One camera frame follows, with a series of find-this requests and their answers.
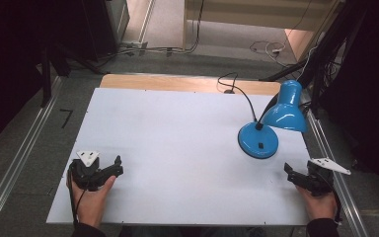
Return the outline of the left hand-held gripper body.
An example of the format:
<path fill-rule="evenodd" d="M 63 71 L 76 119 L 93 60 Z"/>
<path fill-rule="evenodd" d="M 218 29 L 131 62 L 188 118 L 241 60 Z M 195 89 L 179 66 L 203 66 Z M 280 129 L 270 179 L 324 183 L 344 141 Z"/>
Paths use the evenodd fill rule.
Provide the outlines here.
<path fill-rule="evenodd" d="M 77 157 L 69 165 L 73 181 L 82 190 L 96 191 L 100 187 L 96 182 L 100 168 L 100 153 L 98 151 L 79 150 L 76 155 Z"/>

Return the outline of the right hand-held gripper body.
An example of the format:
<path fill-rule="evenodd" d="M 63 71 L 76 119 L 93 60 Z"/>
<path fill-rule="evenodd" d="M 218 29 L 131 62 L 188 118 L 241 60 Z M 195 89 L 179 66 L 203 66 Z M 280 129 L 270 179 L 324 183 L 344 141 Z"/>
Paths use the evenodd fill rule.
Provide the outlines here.
<path fill-rule="evenodd" d="M 310 159 L 307 163 L 308 173 L 296 174 L 295 185 L 320 197 L 334 189 L 334 172 L 350 175 L 351 172 L 329 158 Z"/>

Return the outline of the person's right hand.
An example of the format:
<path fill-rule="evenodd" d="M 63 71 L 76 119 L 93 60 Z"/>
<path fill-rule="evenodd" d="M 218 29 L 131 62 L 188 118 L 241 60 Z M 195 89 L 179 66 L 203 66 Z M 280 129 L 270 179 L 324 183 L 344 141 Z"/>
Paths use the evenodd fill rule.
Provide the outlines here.
<path fill-rule="evenodd" d="M 310 220 L 335 218 L 338 207 L 333 193 L 328 193 L 320 197 L 313 197 L 306 189 L 296 186 L 296 190 L 305 201 L 306 211 Z"/>

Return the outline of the person's left hand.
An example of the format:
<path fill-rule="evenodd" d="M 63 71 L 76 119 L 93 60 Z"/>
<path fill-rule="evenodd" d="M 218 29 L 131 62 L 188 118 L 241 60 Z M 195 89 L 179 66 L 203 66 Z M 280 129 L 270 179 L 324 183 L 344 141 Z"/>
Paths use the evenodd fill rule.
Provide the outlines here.
<path fill-rule="evenodd" d="M 95 192 L 80 189 L 75 182 L 68 181 L 74 203 L 74 214 L 79 223 L 99 228 L 104 216 L 107 196 L 112 189 L 116 177 L 109 177 L 104 185 Z"/>

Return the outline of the blue desk lamp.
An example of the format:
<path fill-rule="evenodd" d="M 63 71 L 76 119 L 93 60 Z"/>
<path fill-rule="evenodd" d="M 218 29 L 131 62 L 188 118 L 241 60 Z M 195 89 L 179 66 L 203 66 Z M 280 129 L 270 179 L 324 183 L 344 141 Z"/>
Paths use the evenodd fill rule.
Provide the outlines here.
<path fill-rule="evenodd" d="M 302 85 L 288 80 L 269 101 L 258 121 L 244 125 L 238 132 L 240 148 L 256 159 L 267 159 L 275 154 L 278 138 L 273 128 L 305 132 L 306 121 L 299 109 Z"/>

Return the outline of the black metal stand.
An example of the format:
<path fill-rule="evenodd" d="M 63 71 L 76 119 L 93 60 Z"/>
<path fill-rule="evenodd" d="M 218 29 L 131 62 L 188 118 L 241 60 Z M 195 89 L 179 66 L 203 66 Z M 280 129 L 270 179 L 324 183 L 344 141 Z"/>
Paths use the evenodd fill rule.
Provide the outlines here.
<path fill-rule="evenodd" d="M 71 72 L 70 66 L 67 63 L 67 58 L 71 58 L 91 70 L 92 72 L 105 75 L 106 72 L 99 69 L 97 66 L 88 62 L 85 58 L 64 46 L 61 43 L 48 44 L 40 54 L 41 59 L 41 78 L 42 78 L 42 102 L 44 108 L 49 104 L 52 96 L 51 89 L 51 69 L 54 69 L 59 76 L 68 76 Z"/>

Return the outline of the grey power strip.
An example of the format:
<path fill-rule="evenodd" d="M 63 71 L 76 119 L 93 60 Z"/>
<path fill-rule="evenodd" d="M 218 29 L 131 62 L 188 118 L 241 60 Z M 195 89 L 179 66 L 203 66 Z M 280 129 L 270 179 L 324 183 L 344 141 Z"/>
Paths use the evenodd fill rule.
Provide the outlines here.
<path fill-rule="evenodd" d="M 132 42 L 122 42 L 119 47 L 123 50 L 126 49 L 145 49 L 147 47 L 148 42 L 140 42 L 140 41 L 132 41 Z"/>

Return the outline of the dark cabinet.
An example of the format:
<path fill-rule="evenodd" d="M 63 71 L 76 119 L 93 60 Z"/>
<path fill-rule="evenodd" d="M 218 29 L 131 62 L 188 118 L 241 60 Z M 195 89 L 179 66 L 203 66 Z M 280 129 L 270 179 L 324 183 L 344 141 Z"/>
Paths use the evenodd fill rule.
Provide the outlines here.
<path fill-rule="evenodd" d="M 130 20 L 127 0 L 80 0 L 85 13 L 91 60 L 117 53 Z"/>

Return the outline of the light wooden furniture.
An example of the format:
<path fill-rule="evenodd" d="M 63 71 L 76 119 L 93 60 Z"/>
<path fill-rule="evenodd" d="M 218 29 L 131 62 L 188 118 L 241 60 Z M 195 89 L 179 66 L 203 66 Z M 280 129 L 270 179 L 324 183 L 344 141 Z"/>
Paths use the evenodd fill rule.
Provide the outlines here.
<path fill-rule="evenodd" d="M 184 0 L 184 22 L 207 22 L 285 29 L 297 60 L 306 57 L 320 33 L 326 32 L 345 0 Z"/>

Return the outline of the aluminium floor rail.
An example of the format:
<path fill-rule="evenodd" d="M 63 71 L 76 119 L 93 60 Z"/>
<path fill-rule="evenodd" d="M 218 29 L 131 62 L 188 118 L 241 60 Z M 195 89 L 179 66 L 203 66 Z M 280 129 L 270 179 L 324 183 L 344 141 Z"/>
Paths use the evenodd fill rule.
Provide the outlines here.
<path fill-rule="evenodd" d="M 337 161 L 321 121 L 316 119 L 312 112 L 307 112 L 306 122 L 309 130 L 304 136 L 310 157 L 329 158 L 331 161 Z M 341 228 L 348 228 L 352 237 L 370 237 L 352 193 L 348 188 L 346 178 L 347 175 L 345 174 L 334 173 L 334 186 L 341 201 Z"/>
<path fill-rule="evenodd" d="M 52 95 L 50 96 L 49 101 L 43 108 L 39 109 L 38 114 L 33 121 L 33 124 L 31 125 L 27 135 L 18 148 L 17 153 L 15 154 L 9 168 L 7 169 L 5 175 L 3 176 L 3 179 L 0 182 L 0 212 L 4 207 L 37 142 L 42 128 L 44 127 L 59 96 L 62 85 L 62 78 L 60 76 L 56 76 L 50 87 L 52 90 Z"/>

